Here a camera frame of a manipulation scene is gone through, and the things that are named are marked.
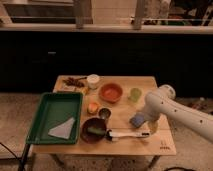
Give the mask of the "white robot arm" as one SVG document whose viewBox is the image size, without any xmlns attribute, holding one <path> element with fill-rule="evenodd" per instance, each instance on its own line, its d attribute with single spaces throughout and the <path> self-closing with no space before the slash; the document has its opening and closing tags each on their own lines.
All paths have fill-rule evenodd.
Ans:
<svg viewBox="0 0 213 171">
<path fill-rule="evenodd" d="M 156 121 L 160 114 L 164 114 L 213 143 L 213 116 L 175 102 L 175 96 L 170 85 L 162 85 L 147 93 L 143 108 L 146 120 Z"/>
</svg>

